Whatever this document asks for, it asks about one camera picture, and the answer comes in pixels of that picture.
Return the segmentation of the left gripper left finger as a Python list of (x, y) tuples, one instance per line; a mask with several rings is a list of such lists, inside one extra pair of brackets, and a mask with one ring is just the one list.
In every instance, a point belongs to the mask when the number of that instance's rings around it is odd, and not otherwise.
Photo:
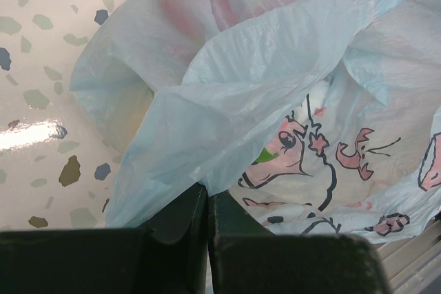
[(135, 228), (1, 233), (2, 293), (203, 293), (208, 197), (195, 184)]

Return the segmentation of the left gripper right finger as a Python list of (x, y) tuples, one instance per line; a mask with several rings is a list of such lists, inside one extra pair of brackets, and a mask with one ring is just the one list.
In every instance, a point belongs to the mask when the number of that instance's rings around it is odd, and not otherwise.
[(378, 254), (347, 235), (274, 235), (228, 194), (209, 198), (215, 293), (390, 293)]

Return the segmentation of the red dragon fruit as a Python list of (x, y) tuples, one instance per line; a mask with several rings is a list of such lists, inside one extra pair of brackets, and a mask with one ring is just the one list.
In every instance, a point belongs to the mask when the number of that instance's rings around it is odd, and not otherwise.
[(270, 162), (278, 157), (278, 153), (272, 154), (266, 148), (264, 148), (259, 157), (254, 161), (255, 163)]

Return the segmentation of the blue plastic bag with fruit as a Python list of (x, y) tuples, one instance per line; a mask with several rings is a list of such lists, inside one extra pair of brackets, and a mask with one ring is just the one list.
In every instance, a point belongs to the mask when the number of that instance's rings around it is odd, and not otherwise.
[(127, 0), (70, 89), (123, 153), (108, 227), (194, 183), (275, 234), (388, 242), (440, 211), (440, 0)]

